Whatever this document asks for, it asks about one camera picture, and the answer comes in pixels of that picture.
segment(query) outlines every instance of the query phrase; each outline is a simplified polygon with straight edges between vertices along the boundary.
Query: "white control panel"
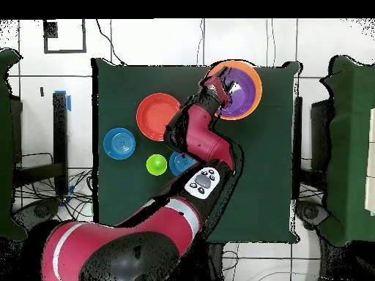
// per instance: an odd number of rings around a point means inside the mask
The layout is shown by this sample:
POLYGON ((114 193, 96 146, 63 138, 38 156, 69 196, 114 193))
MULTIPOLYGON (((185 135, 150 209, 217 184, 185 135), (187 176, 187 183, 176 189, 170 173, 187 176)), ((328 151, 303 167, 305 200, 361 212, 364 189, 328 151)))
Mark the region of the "white control panel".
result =
POLYGON ((213 189, 218 185, 220 175, 218 171, 211 167, 202 168, 185 185, 185 190, 192 196, 206 199, 213 189))

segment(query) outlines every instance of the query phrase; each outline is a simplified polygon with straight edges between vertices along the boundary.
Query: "red robot arm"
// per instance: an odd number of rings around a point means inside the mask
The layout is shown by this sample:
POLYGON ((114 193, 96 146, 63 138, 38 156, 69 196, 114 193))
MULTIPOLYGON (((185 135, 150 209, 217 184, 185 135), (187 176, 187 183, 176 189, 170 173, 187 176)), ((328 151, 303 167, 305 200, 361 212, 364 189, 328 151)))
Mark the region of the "red robot arm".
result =
POLYGON ((234 170, 230 143, 209 129, 216 110, 229 103, 226 85, 213 77, 201 86, 164 135, 171 149, 198 162, 115 227, 70 221, 54 228, 42 254, 42 281, 168 278, 234 170))

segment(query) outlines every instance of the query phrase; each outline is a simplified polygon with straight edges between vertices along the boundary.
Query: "blue bowl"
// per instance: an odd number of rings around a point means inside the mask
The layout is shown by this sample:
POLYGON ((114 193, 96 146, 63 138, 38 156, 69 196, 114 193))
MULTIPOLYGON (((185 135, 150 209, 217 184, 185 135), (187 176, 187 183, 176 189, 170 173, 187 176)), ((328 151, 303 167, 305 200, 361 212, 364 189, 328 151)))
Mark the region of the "blue bowl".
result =
POLYGON ((127 159, 135 149, 133 134, 125 128, 113 128, 104 137, 104 151, 115 160, 127 159))
POLYGON ((169 167, 171 169, 171 172, 178 176, 184 171, 186 171, 188 168, 193 166, 196 163, 196 160, 192 159, 191 157, 182 154, 173 152, 171 157, 169 158, 169 167))

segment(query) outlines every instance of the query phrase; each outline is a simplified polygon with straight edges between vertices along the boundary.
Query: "button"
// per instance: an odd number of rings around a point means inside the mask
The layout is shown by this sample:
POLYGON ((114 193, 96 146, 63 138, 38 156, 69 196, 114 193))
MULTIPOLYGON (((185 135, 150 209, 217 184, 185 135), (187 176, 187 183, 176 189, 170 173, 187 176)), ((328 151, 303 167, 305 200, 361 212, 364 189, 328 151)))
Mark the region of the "button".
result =
POLYGON ((204 175, 197 175, 195 182, 198 183, 201 187, 208 189, 211 186, 211 181, 208 179, 207 176, 204 175))

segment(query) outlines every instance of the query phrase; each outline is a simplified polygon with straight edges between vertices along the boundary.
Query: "desk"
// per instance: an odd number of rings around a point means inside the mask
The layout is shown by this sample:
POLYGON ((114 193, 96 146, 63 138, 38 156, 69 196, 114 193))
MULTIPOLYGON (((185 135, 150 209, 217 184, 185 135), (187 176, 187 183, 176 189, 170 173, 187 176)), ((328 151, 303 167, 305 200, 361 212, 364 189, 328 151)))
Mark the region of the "desk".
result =
MULTIPOLYGON (((198 81, 209 67, 115 67, 96 59, 98 78, 98 200, 94 221, 115 225, 129 217, 170 180, 146 170, 152 154, 167 160, 172 151, 163 142, 146 138, 138 129, 135 114, 146 96, 163 92, 185 103, 198 90, 198 81), (133 155, 113 160, 104 152, 103 138, 115 127, 135 137, 133 155)), ((241 145, 245 165, 239 183, 218 226, 208 241, 296 242, 290 232, 292 108, 294 75, 300 66, 256 68, 263 86, 261 102, 248 117, 219 120, 215 129, 241 145)))

